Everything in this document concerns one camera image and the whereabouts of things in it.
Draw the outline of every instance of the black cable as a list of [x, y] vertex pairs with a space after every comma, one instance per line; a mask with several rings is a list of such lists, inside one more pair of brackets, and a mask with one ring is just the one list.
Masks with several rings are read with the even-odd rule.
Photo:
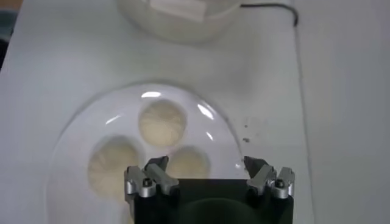
[[298, 25], [299, 22], [299, 14], [298, 11], [286, 4], [282, 3], [250, 3], [250, 4], [241, 4], [241, 8], [259, 8], [259, 7], [269, 7], [269, 8], [282, 8], [289, 10], [294, 15], [294, 27]]

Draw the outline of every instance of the dough ball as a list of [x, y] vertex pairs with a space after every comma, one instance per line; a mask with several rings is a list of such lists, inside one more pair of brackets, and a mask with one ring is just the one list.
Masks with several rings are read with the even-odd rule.
[[109, 142], [95, 152], [88, 164], [88, 181], [100, 197], [124, 201], [124, 171], [137, 166], [137, 151], [125, 142]]
[[186, 147], [169, 157], [166, 173], [174, 178], [208, 178], [210, 162], [206, 154], [203, 154], [200, 150]]
[[166, 100], [152, 103], [140, 116], [139, 128], [144, 140], [157, 147], [176, 145], [184, 134], [184, 114]]

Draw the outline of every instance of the white surface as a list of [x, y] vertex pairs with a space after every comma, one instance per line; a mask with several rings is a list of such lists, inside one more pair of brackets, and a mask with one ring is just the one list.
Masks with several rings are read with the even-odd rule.
[[166, 79], [223, 111], [239, 139], [250, 138], [244, 155], [292, 167], [295, 222], [313, 223], [291, 24], [284, 10], [242, 10], [220, 38], [184, 46], [140, 32], [112, 1], [25, 1], [0, 73], [0, 222], [44, 223], [48, 162], [82, 105]]
[[295, 3], [316, 223], [390, 223], [390, 1]]
[[[157, 92], [159, 97], [144, 97]], [[186, 114], [187, 125], [180, 142], [173, 147], [154, 147], [143, 141], [138, 129], [140, 113], [152, 102], [169, 100]], [[114, 91], [93, 102], [66, 128], [55, 147], [46, 186], [48, 223], [122, 223], [126, 204], [113, 205], [99, 197], [87, 178], [88, 163], [103, 139], [123, 136], [138, 151], [139, 165], [196, 147], [210, 161], [209, 178], [248, 179], [237, 142], [224, 118], [197, 96], [168, 85], [144, 84]]]
[[237, 17], [240, 0], [117, 0], [121, 12], [166, 40], [193, 43], [221, 33]]

